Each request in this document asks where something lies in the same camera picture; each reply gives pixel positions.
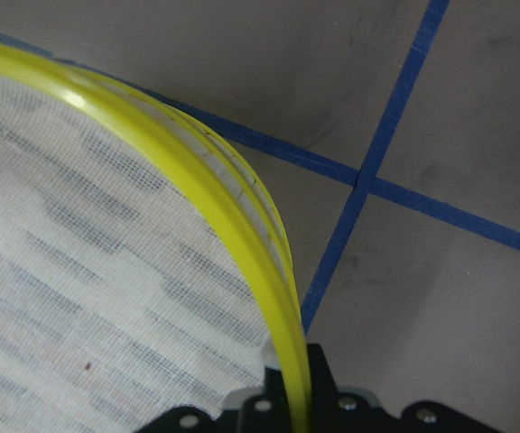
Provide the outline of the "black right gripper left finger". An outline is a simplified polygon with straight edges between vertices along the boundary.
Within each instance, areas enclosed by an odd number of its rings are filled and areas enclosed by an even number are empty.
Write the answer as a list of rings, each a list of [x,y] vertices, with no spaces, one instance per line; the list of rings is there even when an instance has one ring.
[[[264,432],[291,432],[291,415],[280,370],[266,367],[262,401],[270,403],[270,408],[260,410]]]

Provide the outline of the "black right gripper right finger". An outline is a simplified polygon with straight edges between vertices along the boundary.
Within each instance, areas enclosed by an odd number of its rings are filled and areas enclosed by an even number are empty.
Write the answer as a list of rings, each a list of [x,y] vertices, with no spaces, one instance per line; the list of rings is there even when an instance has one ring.
[[[308,344],[311,375],[311,426],[313,432],[336,432],[338,391],[329,363],[319,344]]]

